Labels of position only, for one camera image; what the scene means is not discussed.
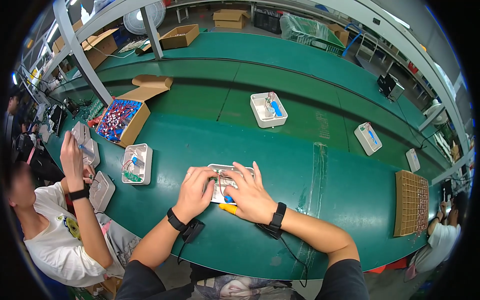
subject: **fan grille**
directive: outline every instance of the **fan grille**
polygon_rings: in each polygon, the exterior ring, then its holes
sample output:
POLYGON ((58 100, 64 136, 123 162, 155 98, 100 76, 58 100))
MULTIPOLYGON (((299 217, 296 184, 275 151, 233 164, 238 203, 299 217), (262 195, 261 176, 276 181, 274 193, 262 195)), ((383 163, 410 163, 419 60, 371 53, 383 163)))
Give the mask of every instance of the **fan grille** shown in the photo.
MULTIPOLYGON (((165 19, 165 13, 167 9, 163 1, 155 2, 145 7, 147 14, 152 16, 155 28, 158 28, 165 19)), ((144 35, 146 34, 145 25, 143 20, 138 20, 137 16, 141 16, 140 9, 129 12, 123 16, 123 24, 125 28, 133 34, 144 35)))

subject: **hand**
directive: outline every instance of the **hand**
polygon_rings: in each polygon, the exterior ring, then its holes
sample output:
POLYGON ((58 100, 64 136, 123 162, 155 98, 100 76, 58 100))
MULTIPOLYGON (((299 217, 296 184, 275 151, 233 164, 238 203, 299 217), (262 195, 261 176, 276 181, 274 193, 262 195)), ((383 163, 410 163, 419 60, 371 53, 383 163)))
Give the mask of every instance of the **hand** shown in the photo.
POLYGON ((84 162, 83 153, 78 148, 77 140, 70 131, 65 132, 60 150, 60 162, 63 173, 67 178, 68 189, 76 192, 84 189, 84 162))
POLYGON ((223 173, 232 178, 238 186, 238 189, 235 189, 229 185, 225 188, 224 193, 232 197, 237 204, 235 215, 250 222, 270 224, 278 204, 265 191, 257 163, 253 162, 255 179, 241 164, 234 162, 233 165, 242 173, 243 178, 235 171, 224 171, 223 173))
POLYGON ((447 202, 442 201, 442 202, 440 203, 440 209, 442 210, 442 214, 443 214, 444 216, 446 216, 446 214, 447 214, 447 202))
POLYGON ((84 164, 83 178, 85 183, 93 183, 93 179, 90 178, 90 175, 92 175, 92 178, 95 177, 95 169, 93 169, 91 165, 84 164))
POLYGON ((190 167, 180 187, 177 204, 172 207, 173 213, 183 224, 201 214, 210 204, 213 196, 215 180, 210 180, 204 193, 204 184, 209 177, 218 174, 208 167, 190 167))

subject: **gray pants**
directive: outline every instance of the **gray pants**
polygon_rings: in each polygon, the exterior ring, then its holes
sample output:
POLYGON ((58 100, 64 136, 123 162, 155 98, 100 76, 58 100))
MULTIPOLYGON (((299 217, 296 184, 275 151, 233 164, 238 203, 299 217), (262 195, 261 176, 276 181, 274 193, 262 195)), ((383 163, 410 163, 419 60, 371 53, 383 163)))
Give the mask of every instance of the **gray pants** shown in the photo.
POLYGON ((97 213, 96 219, 101 226, 104 226, 109 221, 112 221, 107 230, 107 237, 112 245, 113 251, 115 251, 117 254, 118 260, 125 268, 130 260, 130 257, 132 256, 133 249, 138 245, 141 238, 120 226, 120 224, 110 219, 104 213, 97 213))

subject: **black plastic crate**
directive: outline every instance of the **black plastic crate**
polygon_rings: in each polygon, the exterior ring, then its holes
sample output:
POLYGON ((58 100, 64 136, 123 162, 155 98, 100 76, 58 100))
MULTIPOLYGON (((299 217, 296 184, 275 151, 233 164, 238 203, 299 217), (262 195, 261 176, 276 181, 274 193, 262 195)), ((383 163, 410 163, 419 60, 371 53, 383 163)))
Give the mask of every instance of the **black plastic crate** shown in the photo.
POLYGON ((281 15, 277 12, 256 10, 253 19, 253 26, 279 35, 282 34, 282 30, 280 29, 280 17, 281 15))

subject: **box of blue batteries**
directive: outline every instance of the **box of blue batteries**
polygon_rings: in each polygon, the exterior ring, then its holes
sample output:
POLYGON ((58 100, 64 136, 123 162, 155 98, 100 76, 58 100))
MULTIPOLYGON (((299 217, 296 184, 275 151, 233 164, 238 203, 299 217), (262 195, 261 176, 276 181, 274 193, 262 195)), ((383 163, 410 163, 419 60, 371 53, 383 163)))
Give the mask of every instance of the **box of blue batteries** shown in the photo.
POLYGON ((135 144, 150 110, 146 101, 160 93, 170 90, 172 77, 138 75, 132 84, 138 86, 116 97, 96 128, 96 133, 123 148, 135 144))

